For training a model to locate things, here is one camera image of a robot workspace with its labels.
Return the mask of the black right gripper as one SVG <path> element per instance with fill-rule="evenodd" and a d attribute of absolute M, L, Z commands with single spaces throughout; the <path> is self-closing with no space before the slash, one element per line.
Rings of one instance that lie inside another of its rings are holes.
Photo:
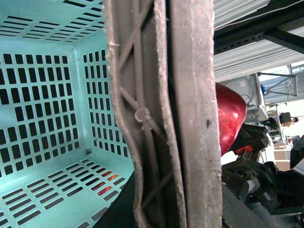
<path fill-rule="evenodd" d="M 281 171 L 272 161 L 258 162 L 258 152 L 266 147 L 267 129 L 242 125 L 231 146 L 236 161 L 222 166 L 222 182 L 250 207 L 262 204 L 271 215 L 304 211 L 304 139 L 301 137 L 290 152 L 288 171 Z"/>

